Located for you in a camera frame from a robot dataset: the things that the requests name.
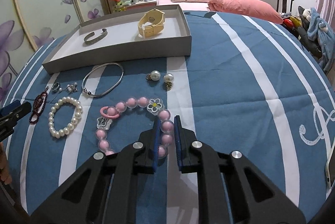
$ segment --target blue striped bedsheet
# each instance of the blue striped bedsheet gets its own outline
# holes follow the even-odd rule
[[[192,35],[190,57],[168,57],[121,62],[125,76],[108,95],[90,99],[73,93],[84,107],[83,118],[66,138],[52,138],[50,102],[35,125],[28,116],[4,141],[13,186],[31,214],[66,178],[97,151],[94,137],[99,109],[130,96],[160,97],[185,128],[215,150],[239,150],[260,168],[310,220],[326,199],[325,163],[334,140],[334,92],[326,76],[301,44],[281,26],[241,15],[191,11],[186,15]],[[20,72],[4,105],[30,101],[57,81],[81,85],[93,67],[53,75],[43,60],[61,41],[41,47]],[[175,76],[171,91],[164,81],[148,82],[146,74],[159,70]],[[91,91],[103,92],[119,78],[119,68],[99,69],[88,79]],[[153,126],[153,117],[140,109],[127,110],[108,131],[114,150],[138,139]],[[73,108],[63,106],[55,127],[63,128]],[[197,223],[194,174],[180,175],[174,148],[155,175],[140,175],[138,223]]]

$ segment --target hand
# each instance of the hand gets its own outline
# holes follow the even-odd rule
[[[10,184],[12,182],[12,177],[9,174],[6,153],[2,143],[0,143],[0,178],[5,184]]]

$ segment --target pink ring charm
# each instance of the pink ring charm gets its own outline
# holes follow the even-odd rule
[[[117,113],[117,114],[115,114],[115,115],[108,115],[108,114],[105,114],[103,111],[104,111],[104,110],[107,110],[108,108],[111,108],[111,107],[109,107],[109,106],[105,106],[105,107],[102,107],[102,108],[100,109],[100,114],[101,114],[103,117],[108,118],[108,119],[116,119],[116,118],[119,118],[119,117],[120,117],[120,114],[119,114],[119,113]]]

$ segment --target pearl earring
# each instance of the pearl earring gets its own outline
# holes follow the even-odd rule
[[[147,80],[153,80],[158,81],[160,79],[160,72],[157,70],[152,71],[150,74],[146,77]]]
[[[166,73],[166,74],[165,74],[165,76],[164,76],[164,82],[165,82],[165,84],[166,84],[166,89],[167,89],[168,91],[171,90],[174,79],[175,79],[175,77],[174,77],[174,75],[172,75],[171,73]]]
[[[54,93],[56,93],[56,92],[59,92],[59,93],[60,93],[60,92],[63,92],[63,91],[65,91],[65,90],[67,90],[69,94],[72,94],[72,93],[74,93],[74,92],[78,92],[78,91],[79,91],[79,90],[77,89],[77,83],[76,83],[76,82],[74,82],[74,83],[72,83],[72,84],[68,84],[68,85],[66,86],[65,89],[64,89],[64,88],[61,88],[61,85],[59,84],[59,82],[55,82],[55,83],[53,84],[51,90],[52,90]]]

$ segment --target pink bead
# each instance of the pink bead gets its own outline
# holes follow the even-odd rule
[[[112,155],[112,154],[114,154],[115,152],[114,151],[112,151],[112,150],[107,150],[106,152],[105,152],[105,154],[108,156],[108,155]]]
[[[160,124],[160,129],[162,130],[162,132],[164,133],[171,133],[173,132],[173,122],[170,120],[165,120]]]
[[[161,138],[162,145],[168,147],[173,143],[173,135],[170,134],[163,134]]]
[[[171,117],[171,114],[169,110],[163,109],[163,110],[158,111],[158,117],[160,118],[160,121],[169,120]]]
[[[116,115],[118,113],[118,110],[115,107],[109,107],[107,109],[107,114],[108,115]]]
[[[140,106],[141,108],[146,108],[148,104],[149,100],[145,96],[140,97],[140,99],[138,100],[138,106]]]
[[[103,129],[98,129],[95,132],[95,136],[100,139],[105,139],[107,137],[107,132]]]
[[[115,105],[115,108],[118,110],[118,112],[123,113],[127,109],[127,105],[124,101],[120,101]]]
[[[105,139],[100,140],[98,143],[98,147],[101,151],[105,152],[107,150],[109,150],[109,142]]]
[[[158,158],[164,158],[167,156],[167,149],[161,145],[158,146]]]
[[[136,108],[137,107],[137,99],[134,97],[131,97],[127,100],[126,102],[127,107],[129,107],[130,109]]]

